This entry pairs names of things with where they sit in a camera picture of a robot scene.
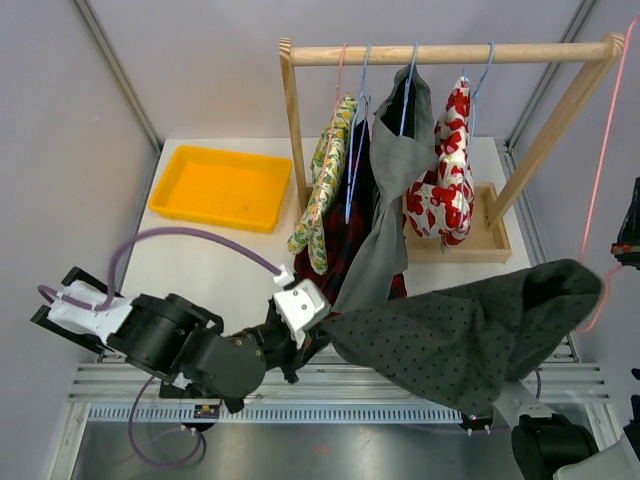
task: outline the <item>gray cloth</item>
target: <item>gray cloth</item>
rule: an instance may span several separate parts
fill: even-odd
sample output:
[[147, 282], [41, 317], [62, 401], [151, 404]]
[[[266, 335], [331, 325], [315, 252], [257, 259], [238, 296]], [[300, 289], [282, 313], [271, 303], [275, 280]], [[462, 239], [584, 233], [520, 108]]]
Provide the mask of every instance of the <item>gray cloth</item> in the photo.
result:
[[544, 362], [601, 289], [591, 271], [560, 260], [338, 315], [321, 328], [347, 361], [473, 414], [496, 400], [505, 381]]
[[399, 136], [405, 80], [410, 67], [395, 77], [393, 91], [376, 112], [371, 139], [371, 168], [380, 192], [371, 233], [347, 273], [334, 310], [349, 312], [387, 301], [393, 276], [407, 269], [402, 233], [402, 195], [438, 158], [434, 149], [429, 86], [414, 70], [405, 129]]

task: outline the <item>gray floor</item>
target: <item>gray floor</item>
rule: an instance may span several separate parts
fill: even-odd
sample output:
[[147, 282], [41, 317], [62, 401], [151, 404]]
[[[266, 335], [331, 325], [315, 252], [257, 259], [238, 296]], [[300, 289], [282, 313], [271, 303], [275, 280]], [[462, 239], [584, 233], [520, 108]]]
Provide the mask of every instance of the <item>gray floor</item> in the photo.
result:
[[[585, 422], [574, 406], [572, 421]], [[175, 424], [135, 426], [140, 446]], [[220, 424], [205, 433], [202, 460], [179, 470], [156, 470], [131, 453], [124, 423], [90, 423], [73, 478], [100, 479], [522, 479], [511, 454], [510, 433], [469, 438], [456, 426]], [[143, 450], [170, 462], [195, 440], [175, 433]]]

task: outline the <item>polka dot cloth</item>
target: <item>polka dot cloth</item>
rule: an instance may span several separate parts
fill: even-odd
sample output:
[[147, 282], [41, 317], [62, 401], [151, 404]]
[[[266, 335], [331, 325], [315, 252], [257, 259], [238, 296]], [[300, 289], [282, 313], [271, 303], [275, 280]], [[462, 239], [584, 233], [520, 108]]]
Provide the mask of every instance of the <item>polka dot cloth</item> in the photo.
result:
[[601, 290], [591, 271], [559, 260], [338, 315], [322, 329], [345, 360], [472, 414], [545, 361]]

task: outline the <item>white wall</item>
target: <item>white wall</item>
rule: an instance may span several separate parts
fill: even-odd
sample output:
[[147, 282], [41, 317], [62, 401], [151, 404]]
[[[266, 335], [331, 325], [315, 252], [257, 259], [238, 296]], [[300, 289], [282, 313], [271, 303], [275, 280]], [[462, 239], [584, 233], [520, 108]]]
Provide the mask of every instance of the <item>white wall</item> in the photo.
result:
[[[287, 137], [277, 45], [557, 42], [579, 0], [91, 0], [142, 104], [165, 138]], [[544, 65], [495, 66], [478, 102], [478, 135], [505, 136]], [[398, 67], [371, 68], [377, 107]], [[483, 66], [468, 68], [477, 79]], [[461, 66], [422, 66], [436, 112]], [[360, 67], [344, 86], [359, 92]], [[330, 120], [336, 68], [297, 70], [303, 136]]]
[[[605, 32], [624, 33], [638, 13], [640, 4], [637, 0], [599, 2], [580, 41], [599, 40]], [[577, 66], [562, 68], [558, 81], [538, 112], [535, 125], [523, 139], [520, 153], [531, 145], [534, 134], [577, 69]], [[529, 185], [541, 233], [553, 258], [578, 257], [615, 75], [614, 71], [604, 81]], [[640, 176], [639, 79], [640, 29], [636, 28], [627, 56], [585, 258], [586, 266], [601, 275], [615, 265], [609, 248], [616, 240], [631, 201], [634, 181]], [[589, 334], [576, 334], [582, 358], [597, 361], [604, 368], [616, 412], [623, 423], [631, 415], [629, 397], [640, 394], [640, 382], [630, 374], [632, 367], [640, 367], [639, 293], [640, 272], [624, 269], [612, 279], [609, 305], [599, 324]]]
[[29, 322], [40, 282], [103, 277], [152, 151], [68, 0], [0, 14], [0, 478], [42, 478], [85, 354]]

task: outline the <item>red and black plaid garment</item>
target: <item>red and black plaid garment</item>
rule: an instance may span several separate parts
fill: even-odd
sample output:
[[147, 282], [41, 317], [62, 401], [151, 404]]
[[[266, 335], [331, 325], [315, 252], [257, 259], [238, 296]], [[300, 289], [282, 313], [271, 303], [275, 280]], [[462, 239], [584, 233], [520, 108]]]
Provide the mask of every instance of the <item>red and black plaid garment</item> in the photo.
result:
[[[347, 199], [347, 162], [338, 193], [322, 217], [324, 226], [325, 246], [327, 251], [327, 264], [329, 269], [326, 274], [318, 275], [311, 268], [311, 262], [307, 249], [296, 255], [294, 269], [300, 278], [309, 278], [320, 287], [327, 300], [333, 305], [338, 298], [351, 262], [358, 253], [360, 246], [371, 232], [373, 224], [374, 195], [378, 189], [371, 170], [369, 161], [369, 127], [366, 121], [356, 125], [352, 132], [353, 137], [353, 165], [355, 170], [356, 158], [362, 129], [366, 129], [362, 140], [360, 152], [360, 165], [358, 166], [357, 179], [351, 203], [351, 218], [349, 224], [345, 223], [345, 208]], [[404, 286], [404, 277], [400, 273], [393, 277], [389, 300], [404, 298], [407, 290]]]

